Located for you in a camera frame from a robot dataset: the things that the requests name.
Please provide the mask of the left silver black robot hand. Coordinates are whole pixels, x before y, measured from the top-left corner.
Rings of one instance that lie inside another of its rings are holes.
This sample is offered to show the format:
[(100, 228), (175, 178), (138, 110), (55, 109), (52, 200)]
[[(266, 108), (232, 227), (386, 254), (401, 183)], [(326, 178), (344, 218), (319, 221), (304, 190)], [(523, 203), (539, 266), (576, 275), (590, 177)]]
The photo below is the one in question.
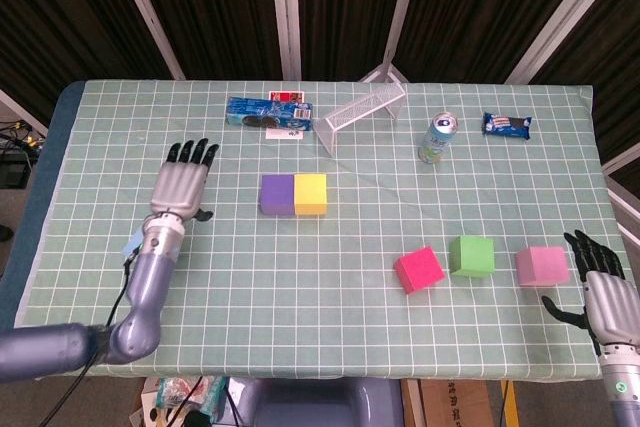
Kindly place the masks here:
[(207, 138), (171, 145), (162, 164), (151, 196), (153, 214), (172, 213), (188, 221), (209, 221), (212, 211), (201, 207), (206, 180), (219, 150)]

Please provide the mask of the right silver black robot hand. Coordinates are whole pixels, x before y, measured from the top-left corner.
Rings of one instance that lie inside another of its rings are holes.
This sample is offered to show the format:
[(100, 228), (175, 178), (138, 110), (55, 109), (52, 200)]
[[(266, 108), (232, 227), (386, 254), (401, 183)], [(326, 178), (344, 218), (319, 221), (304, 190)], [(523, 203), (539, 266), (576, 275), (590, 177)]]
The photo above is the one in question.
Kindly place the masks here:
[(547, 296), (541, 298), (556, 320), (586, 330), (599, 350), (613, 344), (639, 346), (639, 293), (625, 278), (618, 255), (580, 230), (566, 232), (583, 287), (581, 314), (559, 309)]

